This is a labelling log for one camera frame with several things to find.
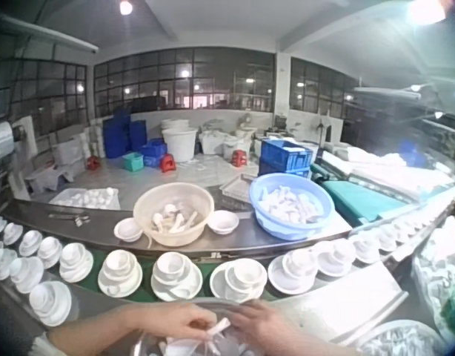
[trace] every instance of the white ceramic bowl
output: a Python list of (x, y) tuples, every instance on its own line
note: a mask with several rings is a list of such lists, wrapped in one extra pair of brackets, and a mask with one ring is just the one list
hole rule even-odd
[(237, 228), (239, 217), (230, 211), (216, 210), (211, 214), (207, 225), (218, 235), (227, 235)]

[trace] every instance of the stainless steel counter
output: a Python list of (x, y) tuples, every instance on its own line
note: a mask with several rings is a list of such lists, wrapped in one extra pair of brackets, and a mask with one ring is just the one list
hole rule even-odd
[[(86, 214), (90, 222), (77, 227), (73, 221), (49, 218), (49, 214)], [(12, 201), (1, 213), (9, 221), (28, 228), (35, 228), (46, 235), (78, 241), (101, 249), (125, 248), (137, 254), (160, 255), (166, 251), (180, 251), (190, 257), (211, 257), (212, 253), (221, 255), (266, 255), (278, 254), (312, 245), (320, 240), (334, 240), (348, 235), (351, 227), (335, 212), (329, 227), (308, 240), (288, 242), (269, 235), (261, 228), (253, 213), (238, 213), (239, 227), (227, 236), (214, 234), (207, 226), (202, 236), (193, 243), (179, 248), (168, 248), (153, 241), (150, 249), (149, 239), (142, 238), (134, 243), (125, 243), (116, 238), (113, 229), (116, 224), (131, 217), (131, 211), (109, 211), (97, 209), (69, 208), (24, 200)]]

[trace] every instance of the sleeve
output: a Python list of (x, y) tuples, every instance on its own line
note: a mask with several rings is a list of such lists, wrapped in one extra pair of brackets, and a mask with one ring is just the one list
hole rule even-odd
[(38, 336), (33, 341), (32, 349), (28, 356), (67, 356), (59, 351), (47, 338), (46, 334)]

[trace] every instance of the hand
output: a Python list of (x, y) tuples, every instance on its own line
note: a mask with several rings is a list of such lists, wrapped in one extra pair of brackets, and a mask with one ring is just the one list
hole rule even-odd
[(216, 325), (216, 314), (192, 303), (155, 303), (137, 306), (135, 327), (158, 337), (209, 340), (206, 330)]

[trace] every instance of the white plastic bucket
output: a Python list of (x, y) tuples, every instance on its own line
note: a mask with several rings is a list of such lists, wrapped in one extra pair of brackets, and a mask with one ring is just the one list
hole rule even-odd
[(195, 155), (196, 129), (171, 128), (162, 131), (163, 140), (167, 144), (167, 152), (175, 162), (186, 162)]

